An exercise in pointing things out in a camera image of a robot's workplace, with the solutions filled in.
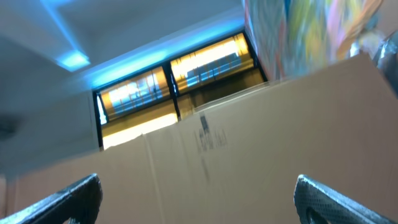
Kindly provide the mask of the brown cardboard box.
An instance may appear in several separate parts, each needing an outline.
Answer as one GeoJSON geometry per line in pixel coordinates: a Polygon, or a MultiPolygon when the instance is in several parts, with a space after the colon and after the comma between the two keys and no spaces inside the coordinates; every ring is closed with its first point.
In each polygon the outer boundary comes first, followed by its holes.
{"type": "Polygon", "coordinates": [[[95,173],[98,223],[298,223],[308,175],[397,219],[397,98],[364,54],[18,178],[13,214],[95,173]]]}

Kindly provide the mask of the black framed window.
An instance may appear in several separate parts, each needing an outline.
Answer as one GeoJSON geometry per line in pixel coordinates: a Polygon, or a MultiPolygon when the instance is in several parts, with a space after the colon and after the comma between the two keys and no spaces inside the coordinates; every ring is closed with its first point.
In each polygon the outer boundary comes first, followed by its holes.
{"type": "Polygon", "coordinates": [[[99,148],[177,123],[268,80],[244,30],[165,58],[93,90],[99,148]]]}

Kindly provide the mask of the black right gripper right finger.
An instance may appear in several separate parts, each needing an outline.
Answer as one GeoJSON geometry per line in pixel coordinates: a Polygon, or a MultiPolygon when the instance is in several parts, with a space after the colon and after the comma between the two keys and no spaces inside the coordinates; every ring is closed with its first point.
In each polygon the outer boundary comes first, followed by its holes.
{"type": "Polygon", "coordinates": [[[329,186],[300,174],[294,204],[301,224],[394,224],[395,221],[370,210],[329,186]]]}

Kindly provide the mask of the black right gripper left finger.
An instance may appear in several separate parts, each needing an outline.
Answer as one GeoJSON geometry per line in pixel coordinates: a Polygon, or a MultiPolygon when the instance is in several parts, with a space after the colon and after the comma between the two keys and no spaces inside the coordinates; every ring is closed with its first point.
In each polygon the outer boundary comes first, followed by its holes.
{"type": "Polygon", "coordinates": [[[62,190],[1,219],[1,224],[94,224],[103,199],[97,174],[90,174],[62,190]]]}

